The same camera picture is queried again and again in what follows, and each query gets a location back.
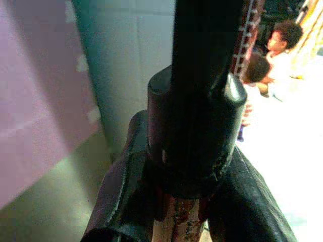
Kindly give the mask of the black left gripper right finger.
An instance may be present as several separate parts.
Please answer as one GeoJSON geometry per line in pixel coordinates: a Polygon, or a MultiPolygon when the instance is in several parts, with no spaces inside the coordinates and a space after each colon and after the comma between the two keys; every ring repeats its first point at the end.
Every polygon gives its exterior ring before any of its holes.
{"type": "Polygon", "coordinates": [[[229,162],[216,147],[201,153],[209,172],[222,173],[207,216],[212,241],[297,241],[263,176],[238,147],[229,162]]]}

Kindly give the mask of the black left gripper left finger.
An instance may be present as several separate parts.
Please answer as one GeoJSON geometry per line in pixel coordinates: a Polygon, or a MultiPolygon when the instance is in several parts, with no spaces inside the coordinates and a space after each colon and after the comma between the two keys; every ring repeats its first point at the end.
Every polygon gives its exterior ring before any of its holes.
{"type": "Polygon", "coordinates": [[[146,179],[146,110],[130,120],[123,152],[106,173],[82,241],[151,241],[155,191],[146,179]]]}

